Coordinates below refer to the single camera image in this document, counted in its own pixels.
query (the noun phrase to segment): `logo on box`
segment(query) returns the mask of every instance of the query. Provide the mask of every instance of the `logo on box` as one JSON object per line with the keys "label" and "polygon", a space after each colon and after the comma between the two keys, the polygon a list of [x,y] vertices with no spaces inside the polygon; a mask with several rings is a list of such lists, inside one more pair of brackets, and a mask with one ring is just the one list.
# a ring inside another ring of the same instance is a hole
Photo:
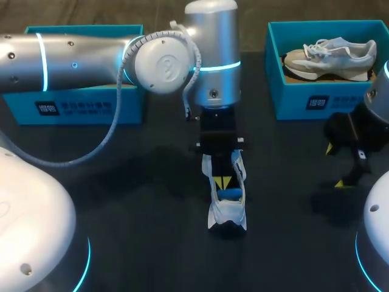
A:
{"label": "logo on box", "polygon": [[326,108],[329,96],[311,96],[308,99],[306,110],[323,110]]}
{"label": "logo on box", "polygon": [[41,116],[59,116],[55,102],[35,102],[35,106]]}

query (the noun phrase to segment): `blue shoe box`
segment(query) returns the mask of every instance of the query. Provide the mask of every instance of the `blue shoe box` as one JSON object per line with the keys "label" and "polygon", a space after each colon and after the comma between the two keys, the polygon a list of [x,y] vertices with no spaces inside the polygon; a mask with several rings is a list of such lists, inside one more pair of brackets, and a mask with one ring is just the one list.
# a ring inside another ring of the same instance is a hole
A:
{"label": "blue shoe box", "polygon": [[[143,35],[143,26],[35,26],[26,28],[25,33],[118,38]],[[19,125],[110,125],[116,106],[116,86],[13,93],[3,97]],[[144,89],[123,86],[119,124],[141,124],[144,105]],[[44,110],[56,112],[47,115]]]}
{"label": "blue shoe box", "polygon": [[288,83],[280,57],[315,44],[319,39],[342,37],[352,43],[377,43],[378,74],[389,60],[389,30],[383,21],[295,21],[269,23],[265,44],[265,70],[277,120],[327,119],[334,112],[347,113],[363,99],[369,82]]}

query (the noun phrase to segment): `sneaker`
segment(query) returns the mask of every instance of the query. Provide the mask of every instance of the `sneaker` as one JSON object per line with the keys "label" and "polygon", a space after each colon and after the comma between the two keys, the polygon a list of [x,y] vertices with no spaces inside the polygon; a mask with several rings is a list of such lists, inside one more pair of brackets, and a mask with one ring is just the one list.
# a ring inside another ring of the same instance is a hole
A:
{"label": "sneaker", "polygon": [[231,157],[232,167],[236,173],[238,187],[221,190],[217,187],[215,179],[212,177],[211,156],[203,155],[202,172],[208,176],[211,184],[211,206],[208,212],[208,228],[214,225],[223,225],[232,222],[236,226],[242,226],[247,230],[246,223],[246,191],[244,190],[244,180],[246,179],[246,170],[240,150],[234,151]]}
{"label": "sneaker", "polygon": [[376,61],[377,44],[355,44],[343,38],[318,40],[304,49],[293,50],[284,57],[284,67],[304,80],[316,80],[325,74],[352,81],[368,81]]}

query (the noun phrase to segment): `robotic arm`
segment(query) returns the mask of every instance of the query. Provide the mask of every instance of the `robotic arm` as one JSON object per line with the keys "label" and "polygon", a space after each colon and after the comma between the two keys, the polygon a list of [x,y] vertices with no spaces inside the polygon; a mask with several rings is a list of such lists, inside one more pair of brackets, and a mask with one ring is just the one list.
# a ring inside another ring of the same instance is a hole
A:
{"label": "robotic arm", "polygon": [[363,102],[351,113],[335,113],[325,123],[329,140],[327,155],[348,148],[354,159],[353,169],[336,187],[355,186],[365,173],[371,173],[368,158],[389,142],[389,65],[385,63],[377,79],[365,93]]}
{"label": "robotic arm", "polygon": [[97,154],[110,140],[121,107],[123,84],[156,94],[183,91],[185,116],[191,119],[188,95],[201,107],[200,138],[194,151],[203,155],[212,205],[208,227],[232,222],[246,229],[244,180],[240,151],[243,138],[235,126],[240,100],[238,6],[235,0],[198,0],[185,8],[185,26],[127,38],[80,35],[3,35],[0,41],[2,93],[76,89],[117,84],[117,108],[100,145],[69,162],[47,162],[23,152],[3,138],[18,156],[39,165],[68,167]]}

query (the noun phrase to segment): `dark fabric surface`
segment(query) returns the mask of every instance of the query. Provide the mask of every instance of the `dark fabric surface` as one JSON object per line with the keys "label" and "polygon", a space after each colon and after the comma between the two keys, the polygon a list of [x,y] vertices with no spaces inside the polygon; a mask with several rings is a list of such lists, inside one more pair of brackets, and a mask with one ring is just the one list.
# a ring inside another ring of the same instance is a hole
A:
{"label": "dark fabric surface", "polygon": [[[178,95],[149,97],[142,127],[122,127],[92,162],[45,169],[73,198],[92,244],[91,274],[100,291],[357,291],[354,235],[369,189],[389,163],[351,190],[327,186],[351,156],[325,156],[322,121],[277,122],[263,55],[242,57],[239,127],[251,149],[247,235],[221,240],[207,230],[210,203],[198,135],[184,122]],[[0,125],[43,159],[73,159],[93,149],[106,127],[15,125],[2,102]]]}

